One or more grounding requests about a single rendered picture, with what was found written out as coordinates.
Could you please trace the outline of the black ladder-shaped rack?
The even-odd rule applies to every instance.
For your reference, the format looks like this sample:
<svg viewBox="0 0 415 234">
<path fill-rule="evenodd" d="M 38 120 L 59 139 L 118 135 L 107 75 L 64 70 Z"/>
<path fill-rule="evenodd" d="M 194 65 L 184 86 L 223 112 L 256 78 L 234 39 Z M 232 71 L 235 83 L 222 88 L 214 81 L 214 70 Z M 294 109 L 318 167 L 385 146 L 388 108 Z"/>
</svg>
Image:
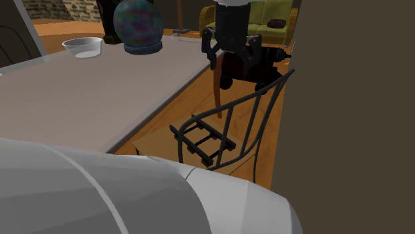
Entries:
<svg viewBox="0 0 415 234">
<path fill-rule="evenodd" d="M 182 137 L 182 161 L 195 166 L 214 168 L 237 157 L 239 142 L 227 133 L 221 143 L 223 128 L 210 118 L 196 120 Z"/>
</svg>

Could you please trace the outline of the grey-topped wooden table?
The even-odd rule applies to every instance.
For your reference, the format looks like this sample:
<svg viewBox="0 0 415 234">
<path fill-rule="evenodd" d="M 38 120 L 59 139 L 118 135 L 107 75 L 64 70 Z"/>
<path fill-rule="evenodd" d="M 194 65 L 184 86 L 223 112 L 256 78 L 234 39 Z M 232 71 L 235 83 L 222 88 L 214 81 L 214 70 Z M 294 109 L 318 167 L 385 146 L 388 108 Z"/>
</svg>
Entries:
<svg viewBox="0 0 415 234">
<path fill-rule="evenodd" d="M 151 55 L 103 45 L 0 68 L 0 138 L 115 152 L 209 68 L 201 40 L 165 36 Z"/>
</svg>

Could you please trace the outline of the black metal chair wooden seat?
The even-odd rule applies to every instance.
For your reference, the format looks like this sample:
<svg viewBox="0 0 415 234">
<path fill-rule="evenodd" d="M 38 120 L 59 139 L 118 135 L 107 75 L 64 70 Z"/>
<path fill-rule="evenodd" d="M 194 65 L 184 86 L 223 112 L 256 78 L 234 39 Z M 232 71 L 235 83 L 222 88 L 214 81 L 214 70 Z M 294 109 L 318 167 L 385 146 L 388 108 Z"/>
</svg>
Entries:
<svg viewBox="0 0 415 234">
<path fill-rule="evenodd" d="M 244 137 L 237 138 L 233 136 L 239 142 L 237 157 L 214 168 L 205 168 L 202 166 L 195 166 L 194 164 L 190 164 L 189 166 L 225 175 L 232 174 L 237 168 L 240 168 L 241 165 L 251 158 L 253 159 L 253 165 L 256 166 L 263 133 L 269 116 L 285 83 L 293 73 L 294 70 L 291 69 L 276 81 L 257 92 L 248 94 L 247 96 L 202 113 L 196 112 L 169 126 L 161 128 L 148 136 L 144 136 L 139 140 L 134 141 L 133 145 L 136 149 L 136 153 L 141 156 L 155 156 L 189 165 L 182 161 L 182 137 L 184 130 L 196 120 L 210 118 L 223 128 L 221 143 L 224 143 L 227 133 L 230 133 L 230 135 L 233 136 L 230 132 L 231 124 L 236 119 L 237 109 L 242 105 L 249 112 L 249 120 L 244 128 Z"/>
</svg>

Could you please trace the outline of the yellow-green sofa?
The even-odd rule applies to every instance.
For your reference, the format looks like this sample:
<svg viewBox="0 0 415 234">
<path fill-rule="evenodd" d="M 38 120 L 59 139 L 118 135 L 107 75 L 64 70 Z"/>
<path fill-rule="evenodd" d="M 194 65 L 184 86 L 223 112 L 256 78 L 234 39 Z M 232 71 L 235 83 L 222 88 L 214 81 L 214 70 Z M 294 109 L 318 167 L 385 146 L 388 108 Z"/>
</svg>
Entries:
<svg viewBox="0 0 415 234">
<path fill-rule="evenodd" d="M 285 47 L 291 44 L 299 11 L 293 6 L 294 0 L 214 0 L 200 13 L 200 36 L 206 27 L 215 32 L 216 2 L 250 2 L 247 36 L 261 35 L 263 43 Z"/>
</svg>

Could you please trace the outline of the dark figure with brown base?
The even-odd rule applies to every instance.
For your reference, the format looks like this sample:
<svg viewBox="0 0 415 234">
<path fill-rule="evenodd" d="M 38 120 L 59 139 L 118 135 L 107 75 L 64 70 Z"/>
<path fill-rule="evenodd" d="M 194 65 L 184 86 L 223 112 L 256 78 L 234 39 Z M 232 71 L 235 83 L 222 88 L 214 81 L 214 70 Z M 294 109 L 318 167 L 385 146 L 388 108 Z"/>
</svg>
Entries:
<svg viewBox="0 0 415 234">
<path fill-rule="evenodd" d="M 117 45 L 122 43 L 114 29 L 114 11 L 122 0 L 96 0 L 104 29 L 103 40 L 106 44 Z"/>
</svg>

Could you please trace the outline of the multicoloured globe on blue base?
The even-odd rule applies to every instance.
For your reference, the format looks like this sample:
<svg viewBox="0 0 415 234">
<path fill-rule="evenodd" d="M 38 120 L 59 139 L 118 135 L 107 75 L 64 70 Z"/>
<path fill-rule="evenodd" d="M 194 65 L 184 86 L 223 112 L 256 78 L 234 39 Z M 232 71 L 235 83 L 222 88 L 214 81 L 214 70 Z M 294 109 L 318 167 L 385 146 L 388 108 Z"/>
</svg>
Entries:
<svg viewBox="0 0 415 234">
<path fill-rule="evenodd" d="M 132 55 L 150 55 L 162 47 L 164 22 L 154 0 L 122 0 L 113 16 L 114 30 Z"/>
</svg>

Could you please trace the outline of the white bowl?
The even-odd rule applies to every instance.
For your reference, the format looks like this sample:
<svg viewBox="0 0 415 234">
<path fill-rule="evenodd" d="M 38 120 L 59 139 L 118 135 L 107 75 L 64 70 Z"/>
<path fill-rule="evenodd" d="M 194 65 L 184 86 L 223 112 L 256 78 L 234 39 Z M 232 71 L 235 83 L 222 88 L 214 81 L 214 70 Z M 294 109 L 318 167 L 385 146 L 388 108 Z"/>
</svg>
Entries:
<svg viewBox="0 0 415 234">
<path fill-rule="evenodd" d="M 101 54 L 102 42 L 98 37 L 81 37 L 64 41 L 62 46 L 74 57 L 87 59 Z"/>
</svg>

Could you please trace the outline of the brown floor lamp pole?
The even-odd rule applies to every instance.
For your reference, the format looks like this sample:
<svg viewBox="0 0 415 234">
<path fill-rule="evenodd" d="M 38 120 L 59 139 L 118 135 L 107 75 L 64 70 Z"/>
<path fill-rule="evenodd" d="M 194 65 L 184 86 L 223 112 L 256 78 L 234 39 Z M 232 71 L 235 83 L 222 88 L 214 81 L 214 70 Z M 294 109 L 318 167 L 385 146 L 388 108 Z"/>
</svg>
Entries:
<svg viewBox="0 0 415 234">
<path fill-rule="evenodd" d="M 184 28 L 182 15 L 182 0 L 176 0 L 177 14 L 178 14 L 178 28 L 173 30 L 173 34 L 177 37 L 189 33 L 189 29 Z"/>
</svg>

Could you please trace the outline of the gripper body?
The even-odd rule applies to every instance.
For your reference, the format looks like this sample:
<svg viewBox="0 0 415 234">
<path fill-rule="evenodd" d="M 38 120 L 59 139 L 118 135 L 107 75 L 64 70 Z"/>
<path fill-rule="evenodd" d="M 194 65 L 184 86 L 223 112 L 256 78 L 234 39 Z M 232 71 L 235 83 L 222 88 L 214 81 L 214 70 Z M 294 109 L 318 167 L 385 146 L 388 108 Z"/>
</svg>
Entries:
<svg viewBox="0 0 415 234">
<path fill-rule="evenodd" d="M 224 51 L 240 53 L 247 42 L 250 2 L 215 3 L 215 39 Z"/>
</svg>

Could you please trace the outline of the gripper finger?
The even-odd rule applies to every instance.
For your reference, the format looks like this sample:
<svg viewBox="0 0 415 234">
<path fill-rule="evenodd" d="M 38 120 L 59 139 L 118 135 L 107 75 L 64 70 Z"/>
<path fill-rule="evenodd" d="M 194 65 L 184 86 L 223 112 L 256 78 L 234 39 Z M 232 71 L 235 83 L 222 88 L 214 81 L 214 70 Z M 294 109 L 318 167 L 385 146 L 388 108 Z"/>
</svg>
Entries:
<svg viewBox="0 0 415 234">
<path fill-rule="evenodd" d="M 211 47 L 211 38 L 215 37 L 217 43 L 214 47 Z M 225 40 L 225 35 L 218 33 L 215 34 L 211 27 L 206 27 L 202 33 L 202 52 L 207 55 L 207 59 L 210 61 L 210 69 L 214 70 L 217 64 L 216 52 L 222 47 Z"/>
<path fill-rule="evenodd" d="M 251 68 L 261 60 L 261 44 L 261 35 L 246 36 L 245 45 L 237 50 L 245 68 Z"/>
</svg>

